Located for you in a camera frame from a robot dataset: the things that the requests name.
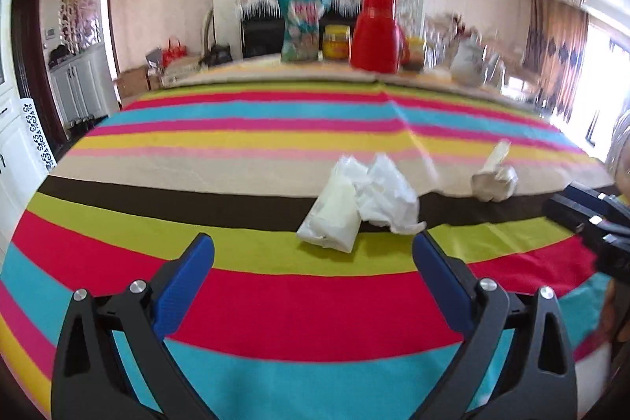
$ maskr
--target blue gripper pad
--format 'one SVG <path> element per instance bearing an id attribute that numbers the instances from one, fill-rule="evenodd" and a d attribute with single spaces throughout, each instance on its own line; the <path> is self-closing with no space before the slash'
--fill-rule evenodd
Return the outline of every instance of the blue gripper pad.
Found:
<path id="1" fill-rule="evenodd" d="M 153 304 L 153 332 L 159 340 L 175 333 L 214 263 L 214 243 L 199 236 L 188 256 Z"/>
<path id="2" fill-rule="evenodd" d="M 473 305 L 449 264 L 423 232 L 413 238 L 411 254 L 448 326 L 467 337 L 474 330 Z"/>

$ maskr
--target red bag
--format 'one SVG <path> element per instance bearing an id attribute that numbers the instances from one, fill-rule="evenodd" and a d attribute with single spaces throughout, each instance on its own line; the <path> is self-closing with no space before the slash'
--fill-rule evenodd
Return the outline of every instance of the red bag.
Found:
<path id="1" fill-rule="evenodd" d="M 162 49 L 162 67 L 168 68 L 168 65 L 184 56 L 188 56 L 188 48 L 179 40 L 177 40 L 177 46 L 173 45 L 169 38 L 168 48 Z"/>

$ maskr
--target crumpled tissue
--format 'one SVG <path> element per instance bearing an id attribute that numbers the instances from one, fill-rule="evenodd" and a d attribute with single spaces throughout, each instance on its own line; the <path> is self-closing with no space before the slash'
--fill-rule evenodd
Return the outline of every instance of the crumpled tissue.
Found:
<path id="1" fill-rule="evenodd" d="M 368 168 L 343 156 L 297 230 L 311 244 L 351 253 L 361 220 L 391 227 L 393 233 L 418 233 L 418 195 L 385 154 Z"/>
<path id="2" fill-rule="evenodd" d="M 355 183 L 361 219 L 389 226 L 392 233 L 414 235 L 426 228 L 418 223 L 420 202 L 404 175 L 386 154 L 376 154 L 367 180 Z"/>
<path id="3" fill-rule="evenodd" d="M 510 142 L 501 140 L 486 163 L 471 178 L 473 196 L 481 201 L 507 200 L 516 190 L 519 177 L 512 166 L 501 166 L 510 151 Z"/>

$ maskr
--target glass jar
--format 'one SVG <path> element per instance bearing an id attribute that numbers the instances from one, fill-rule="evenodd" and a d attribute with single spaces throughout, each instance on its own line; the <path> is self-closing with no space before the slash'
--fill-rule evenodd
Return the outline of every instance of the glass jar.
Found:
<path id="1" fill-rule="evenodd" d="M 412 72 L 421 72 L 424 68 L 424 59 L 426 57 L 426 41 L 418 36 L 408 36 L 407 45 L 409 48 L 409 59 L 402 67 Z"/>
<path id="2" fill-rule="evenodd" d="M 322 53 L 324 59 L 347 60 L 350 57 L 350 26 L 326 26 Z"/>

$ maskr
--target red thermos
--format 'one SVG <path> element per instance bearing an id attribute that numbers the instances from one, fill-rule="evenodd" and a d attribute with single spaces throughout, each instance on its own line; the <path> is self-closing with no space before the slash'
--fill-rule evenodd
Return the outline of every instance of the red thermos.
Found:
<path id="1" fill-rule="evenodd" d="M 394 0 L 363 0 L 350 48 L 351 67 L 398 73 L 407 43 L 394 15 Z"/>

